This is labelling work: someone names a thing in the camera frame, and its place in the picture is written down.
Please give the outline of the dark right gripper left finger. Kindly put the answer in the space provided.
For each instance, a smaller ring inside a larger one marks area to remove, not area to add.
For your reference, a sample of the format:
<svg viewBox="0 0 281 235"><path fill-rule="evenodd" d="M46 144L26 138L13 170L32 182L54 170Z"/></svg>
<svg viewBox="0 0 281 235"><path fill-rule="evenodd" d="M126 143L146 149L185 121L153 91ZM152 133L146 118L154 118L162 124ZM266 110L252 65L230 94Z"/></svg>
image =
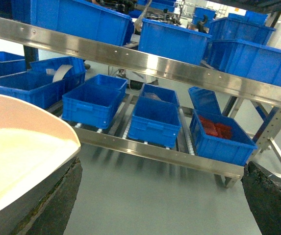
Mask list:
<svg viewBox="0 0 281 235"><path fill-rule="evenodd" d="M81 162L73 157L0 211L0 235L62 235L81 178Z"/></svg>

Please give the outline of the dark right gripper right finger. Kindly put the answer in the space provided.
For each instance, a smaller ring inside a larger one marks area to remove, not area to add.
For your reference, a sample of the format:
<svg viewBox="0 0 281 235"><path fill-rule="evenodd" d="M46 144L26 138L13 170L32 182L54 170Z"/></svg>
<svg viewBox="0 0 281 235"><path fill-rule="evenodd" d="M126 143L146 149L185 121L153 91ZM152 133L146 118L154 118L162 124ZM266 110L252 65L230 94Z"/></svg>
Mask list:
<svg viewBox="0 0 281 235"><path fill-rule="evenodd" d="M248 162L241 179L246 200L263 235L281 235L281 178Z"/></svg>

